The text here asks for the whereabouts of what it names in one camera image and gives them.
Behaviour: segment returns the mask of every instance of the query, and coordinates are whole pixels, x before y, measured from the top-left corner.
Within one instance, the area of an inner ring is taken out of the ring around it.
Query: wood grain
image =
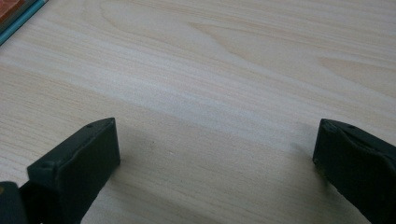
[[[322,118],[396,145],[396,3],[51,0],[0,76],[1,180],[116,118],[83,223],[368,223],[311,158]]]

